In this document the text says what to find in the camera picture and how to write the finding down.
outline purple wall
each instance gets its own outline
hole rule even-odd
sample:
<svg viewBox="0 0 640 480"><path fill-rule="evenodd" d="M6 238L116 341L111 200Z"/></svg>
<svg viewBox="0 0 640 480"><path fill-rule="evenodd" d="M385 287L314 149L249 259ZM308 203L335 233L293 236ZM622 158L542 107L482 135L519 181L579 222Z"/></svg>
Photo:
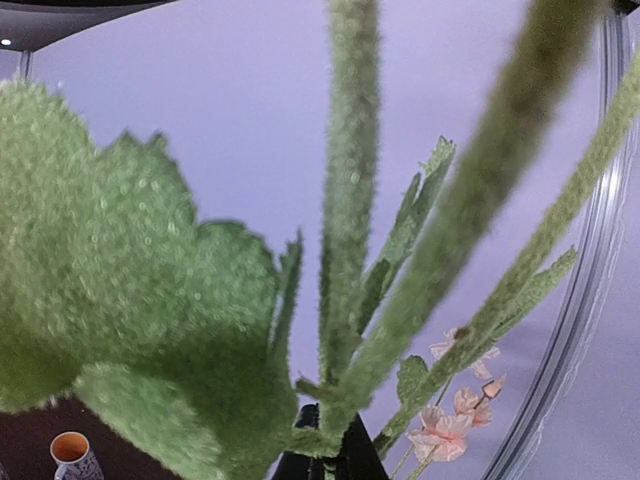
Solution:
<svg viewBox="0 0 640 480"><path fill-rule="evenodd" d="M461 147L469 140L524 12L521 2L509 0L385 4L383 150L374 253L418 162L428 158L438 136ZM297 227L303 228L306 257L291 363L295 376L310 378L316 378L317 370L329 82L326 22L322 2L182 0L59 42L38 53L34 63L34 76L62 90L87 118L99 144L112 141L124 128L143 137L155 129L168 133L202 218L242 219L276 250L283 249ZM0 75L2 61L0 55ZM429 344L440 341L443 330L466 322L482 304L579 160L597 124L598 94L594 49L562 105L539 163L409 353L430 361ZM633 205L630 197L627 209ZM545 432L542 453L525 472L526 480L637 478L633 471L640 462L632 455L636 443L630 439L640 420L624 412L635 411L634 393L639 393L637 383L629 382L640 367L632 340L638 337L640 313L632 294L638 263L630 250L637 245L640 225L638 215L627 215L629 243L593 348L569 399ZM557 253L577 244L580 231L578 222ZM430 467L434 478L481 477L528 391L565 286L500 343L503 355L490 368L498 375L506 371L508 383L494 405L494 422L473 432L460 460ZM480 384L464 373L456 386ZM450 408L450 399L444 404ZM372 434L397 406L392 376L364 412ZM407 446L406 440L398 442L387 459L389 471Z"/></svg>
<svg viewBox="0 0 640 480"><path fill-rule="evenodd" d="M0 50L0 80L11 78L18 68L20 55L8 50Z"/></svg>

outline fuzzy green stem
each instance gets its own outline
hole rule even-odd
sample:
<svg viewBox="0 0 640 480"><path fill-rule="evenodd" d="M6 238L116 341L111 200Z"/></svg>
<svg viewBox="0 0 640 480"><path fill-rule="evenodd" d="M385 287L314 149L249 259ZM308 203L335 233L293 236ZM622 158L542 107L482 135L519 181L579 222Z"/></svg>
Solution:
<svg viewBox="0 0 640 480"><path fill-rule="evenodd" d="M320 377L335 383L355 332L348 315L360 291L378 150L378 2L330 0L333 80L320 278Z"/></svg>
<svg viewBox="0 0 640 480"><path fill-rule="evenodd" d="M460 371L474 361L481 352L478 345L486 346L494 338L496 324L504 325L504 317L497 317L501 306L511 304L526 284L527 275L539 268L554 245L565 235L569 225L580 212L584 202L618 152L625 135L640 114L640 52L637 52L625 75L609 112L602 121L582 161L565 185L556 202L547 210L542 223L507 271L494 292L469 325L470 333L433 365L429 374L417 388L411 402L402 405L384 431L404 431L421 405L438 391L452 373Z"/></svg>
<svg viewBox="0 0 640 480"><path fill-rule="evenodd" d="M551 265L547 270L534 275L527 283L527 286L518 295L518 298L513 302L511 311L505 321L501 322L492 333L489 340L487 340L481 346L476 346L475 353L470 356L470 360L464 365L459 365L457 371L468 368L473 362L478 360L485 352L489 351L497 341L506 335L513 327L515 327L522 319L524 319L538 305L551 291L560 283L560 281L569 273L576 261L576 252L573 248L569 249L560 258ZM419 392L424 388L425 382L428 376L425 374L416 379L414 382L415 390L412 390L413 396L405 400L405 403L409 405L407 410L401 410L398 412L392 420L384 427L382 432L374 440L374 445L378 451L380 458L384 458L395 442L400 438L402 433L406 430L408 423L405 425L406 416L403 416L405 411L415 410L416 408L422 408L424 403L429 401L429 398L416 395L415 392ZM453 377L449 377L447 385L451 382ZM443 394L440 394L440 398L436 404L439 404Z"/></svg>
<svg viewBox="0 0 640 480"><path fill-rule="evenodd" d="M439 202L438 215L419 242L380 322L345 372L341 382L345 400L326 419L327 433L344 431L353 414L369 405L375 389L449 292L536 157L555 107L587 50L594 22L606 5L605 0L585 0L579 8L570 0L533 3L515 54L500 76L454 181Z"/></svg>

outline patterned cup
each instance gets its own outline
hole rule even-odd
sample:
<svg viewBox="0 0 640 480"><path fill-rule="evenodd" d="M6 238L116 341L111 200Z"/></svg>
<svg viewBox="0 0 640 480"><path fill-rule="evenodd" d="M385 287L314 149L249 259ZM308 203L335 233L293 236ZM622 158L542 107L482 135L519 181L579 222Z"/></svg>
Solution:
<svg viewBox="0 0 640 480"><path fill-rule="evenodd" d="M9 474L4 469L1 463L0 463L0 480L11 480L11 478L9 477Z"/></svg>
<svg viewBox="0 0 640 480"><path fill-rule="evenodd" d="M51 442L50 452L58 465L55 480L104 480L89 440L81 433L61 433Z"/></svg>

